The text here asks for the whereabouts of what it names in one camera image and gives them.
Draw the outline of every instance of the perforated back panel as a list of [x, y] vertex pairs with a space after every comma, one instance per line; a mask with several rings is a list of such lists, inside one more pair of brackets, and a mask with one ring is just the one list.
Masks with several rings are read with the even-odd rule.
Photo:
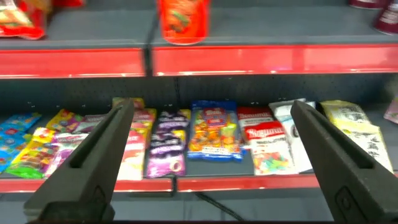
[[234, 100], [239, 105], [307, 98], [359, 104], [390, 102], [395, 74], [253, 75], [179, 78], [181, 104], [193, 100]]

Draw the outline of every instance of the gray shelf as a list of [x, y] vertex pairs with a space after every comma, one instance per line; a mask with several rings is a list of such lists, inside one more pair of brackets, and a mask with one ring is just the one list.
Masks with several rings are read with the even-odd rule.
[[0, 39], [0, 49], [140, 47], [147, 42], [155, 12], [154, 1], [92, 0], [82, 8], [54, 12], [44, 39]]
[[[201, 45], [364, 44], [398, 42], [372, 27], [377, 10], [336, 0], [213, 0]], [[157, 29], [154, 46], [169, 45]]]

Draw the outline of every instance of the gummy candy bag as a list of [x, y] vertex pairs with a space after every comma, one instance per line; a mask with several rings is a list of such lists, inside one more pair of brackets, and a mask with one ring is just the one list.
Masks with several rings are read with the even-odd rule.
[[82, 120], [82, 116], [62, 109], [47, 123], [46, 128], [70, 133], [77, 128]]
[[51, 0], [0, 1], [0, 37], [42, 38], [51, 11]]
[[254, 175], [296, 174], [284, 128], [279, 121], [245, 127]]
[[194, 101], [187, 157], [215, 161], [242, 161], [236, 103]]
[[45, 178], [50, 177], [54, 171], [60, 167], [65, 159], [79, 146], [79, 144], [88, 136], [86, 133], [81, 134], [69, 134], [69, 133], [57, 133], [54, 135], [51, 143], [51, 148], [57, 148], [54, 158], [52, 159], [48, 169], [44, 176]]

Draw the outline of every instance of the store shelf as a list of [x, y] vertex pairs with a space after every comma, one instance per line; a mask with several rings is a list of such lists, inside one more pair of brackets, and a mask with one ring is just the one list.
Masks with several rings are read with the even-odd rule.
[[398, 38], [373, 29], [377, 11], [341, 0], [213, 2], [197, 46], [171, 46], [158, 29], [154, 75], [398, 71]]
[[97, 0], [57, 11], [43, 40], [0, 39], [0, 78], [144, 76], [152, 1]]

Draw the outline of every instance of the colorful candy package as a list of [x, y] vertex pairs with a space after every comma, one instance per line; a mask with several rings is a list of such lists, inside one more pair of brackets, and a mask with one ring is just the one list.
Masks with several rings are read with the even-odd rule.
[[236, 103], [194, 101], [188, 158], [242, 161]]
[[394, 173], [379, 127], [367, 123], [349, 121], [338, 121], [336, 127], [387, 170]]
[[240, 106], [237, 109], [239, 126], [242, 132], [243, 145], [242, 148], [250, 149], [244, 134], [244, 128], [247, 126], [254, 126], [265, 122], [274, 121], [271, 110], [269, 108], [252, 108]]
[[398, 95], [392, 100], [390, 107], [388, 107], [384, 118], [398, 124]]
[[340, 100], [321, 102], [326, 117], [336, 125], [339, 121], [352, 121], [370, 124], [368, 117], [360, 106]]
[[0, 139], [0, 173], [2, 173], [26, 147], [27, 141], [20, 136], [1, 136]]
[[[306, 102], [305, 98], [297, 100]], [[303, 172], [312, 169], [312, 165], [305, 151], [303, 142], [300, 139], [299, 132], [294, 124], [293, 117], [290, 114], [294, 101], [295, 100], [270, 103], [269, 107], [273, 110], [275, 117], [284, 127], [296, 170], [298, 172]], [[315, 102], [306, 103], [313, 108], [315, 107]]]
[[82, 120], [82, 116], [62, 109], [47, 123], [46, 128], [70, 133], [77, 128]]
[[70, 134], [70, 133], [57, 133], [51, 140], [51, 148], [57, 148], [54, 158], [52, 159], [44, 177], [48, 178], [54, 171], [60, 167], [65, 159], [79, 146], [79, 144], [88, 136], [86, 133]]
[[279, 121], [245, 127], [255, 175], [296, 174], [289, 145]]
[[147, 128], [130, 129], [119, 168], [118, 180], [142, 180], [149, 131], [150, 129]]
[[144, 99], [142, 98], [128, 98], [128, 97], [114, 97], [112, 98], [112, 107], [115, 107], [119, 103], [123, 102], [124, 100], [130, 99], [134, 102], [135, 109], [144, 109], [145, 103]]
[[185, 175], [183, 153], [190, 117], [190, 110], [161, 112], [156, 132], [150, 142], [148, 178], [163, 177], [168, 174]]
[[42, 38], [51, 11], [51, 0], [0, 1], [0, 37]]
[[105, 117], [106, 114], [86, 115], [73, 133], [90, 133]]

